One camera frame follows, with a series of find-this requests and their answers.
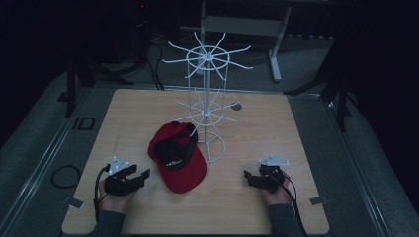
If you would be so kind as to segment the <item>red and black baseball cap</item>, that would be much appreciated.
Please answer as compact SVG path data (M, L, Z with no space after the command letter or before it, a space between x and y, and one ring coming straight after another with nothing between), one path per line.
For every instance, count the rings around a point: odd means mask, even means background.
M166 187L175 194L191 191L207 174L196 127L190 122L162 125L149 142L147 153Z

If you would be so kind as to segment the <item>person's right hand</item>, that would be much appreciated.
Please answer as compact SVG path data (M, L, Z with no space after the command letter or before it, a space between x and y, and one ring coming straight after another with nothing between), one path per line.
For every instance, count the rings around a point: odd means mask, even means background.
M284 174L285 180L281 187L277 189L277 191L271 194L267 190L260 189L259 192L267 206L276 205L276 204L288 204L292 205L292 197L289 194L289 183L290 183L290 176L288 174Z

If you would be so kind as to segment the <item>person's left hand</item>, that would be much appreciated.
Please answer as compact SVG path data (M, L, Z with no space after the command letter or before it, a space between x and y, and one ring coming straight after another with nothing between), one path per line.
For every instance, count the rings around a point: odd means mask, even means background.
M102 211L112 211L121 214L126 214L127 208L135 196L135 192L126 196L116 197L105 192L105 182L99 182L100 202L99 209Z

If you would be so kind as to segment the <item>black tripod stand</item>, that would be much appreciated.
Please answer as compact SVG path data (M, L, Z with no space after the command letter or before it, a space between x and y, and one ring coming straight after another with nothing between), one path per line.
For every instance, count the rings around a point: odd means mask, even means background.
M80 54L78 56L71 56L67 60L67 70L66 70L66 91L61 93L58 101L66 103L66 114L65 116L69 118L73 111L76 108L76 89L75 89L75 79L76 74L82 70L86 71L88 68L93 68L99 73L103 74L106 78L112 79L119 84L132 85L132 82L127 81L122 78L123 74L130 73L139 68L139 64L134 64L127 68L119 70L111 70L105 67L104 65L96 62L86 54Z
M337 98L336 122L342 132L346 131L347 98L350 79L350 55L340 49L330 48L322 61L314 79L295 89L285 91L285 95L298 96L320 84L325 84L319 98L331 104Z

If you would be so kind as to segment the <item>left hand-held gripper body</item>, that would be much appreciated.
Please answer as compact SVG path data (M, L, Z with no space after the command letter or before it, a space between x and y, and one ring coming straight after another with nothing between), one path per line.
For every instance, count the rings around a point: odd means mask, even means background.
M105 179L105 192L116 196L122 197L130 193L137 191L141 187L135 187L130 180L133 179L129 176L122 177L121 170L131 166L128 161L125 161L116 156L113 157L110 169L109 176Z

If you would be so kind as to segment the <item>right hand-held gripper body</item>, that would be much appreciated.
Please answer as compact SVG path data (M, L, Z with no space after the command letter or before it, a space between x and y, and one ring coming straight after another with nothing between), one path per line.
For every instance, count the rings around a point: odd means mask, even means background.
M270 155L259 160L259 172L263 180L263 189L273 194L285 181L282 166L288 166L289 160Z

